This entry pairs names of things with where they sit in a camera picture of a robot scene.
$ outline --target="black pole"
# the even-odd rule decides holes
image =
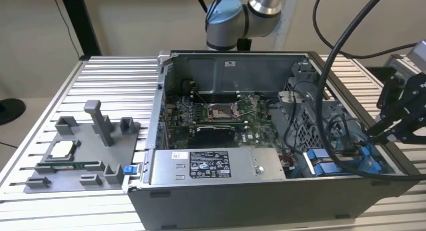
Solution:
[[[63,0],[85,55],[102,55],[85,0]]]

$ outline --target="green circuit board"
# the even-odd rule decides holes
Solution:
[[[203,127],[227,127],[235,131],[234,141],[226,147],[282,147],[266,102],[257,95],[242,95],[234,103],[206,104],[186,100],[169,106],[173,149],[193,148],[190,144]]]

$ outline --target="floor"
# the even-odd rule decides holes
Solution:
[[[51,98],[24,98],[27,105],[24,114],[11,123],[0,125],[0,141],[19,146],[35,122],[38,121]],[[16,149],[0,144],[0,170],[3,170]]]

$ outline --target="white wall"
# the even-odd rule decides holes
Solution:
[[[369,0],[322,0],[318,26],[334,44],[357,13]],[[354,31],[344,50],[352,54],[372,54],[426,38],[426,0],[381,0]],[[313,27],[316,0],[298,0],[294,20],[285,43],[286,50],[330,52]],[[361,60],[364,65],[384,65],[389,55]]]
[[[286,50],[330,51],[312,25],[314,1],[298,0]],[[425,1],[384,0],[345,49],[365,54],[424,38]],[[318,22],[332,41],[366,2],[322,1]],[[86,3],[105,55],[157,55],[162,49],[206,48],[206,14],[197,0],[86,0]],[[54,0],[0,0],[0,13],[0,97],[53,96],[78,60]],[[257,38],[253,49],[273,49],[274,40],[274,36]],[[386,57],[365,64],[381,65]]]
[[[206,49],[206,13],[197,0],[86,0],[86,4],[105,54]],[[253,48],[270,50],[274,41],[274,36],[257,38]]]
[[[78,56],[54,0],[0,0],[0,98],[49,97]]]

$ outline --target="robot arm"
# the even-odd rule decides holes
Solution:
[[[282,0],[223,0],[207,24],[207,46],[231,50],[239,38],[268,36],[281,17]]]
[[[381,120],[366,132],[376,144],[396,140],[426,144],[426,136],[414,134],[426,126],[426,41],[417,44],[408,57],[422,72],[410,77],[397,73],[385,82],[377,104]]]

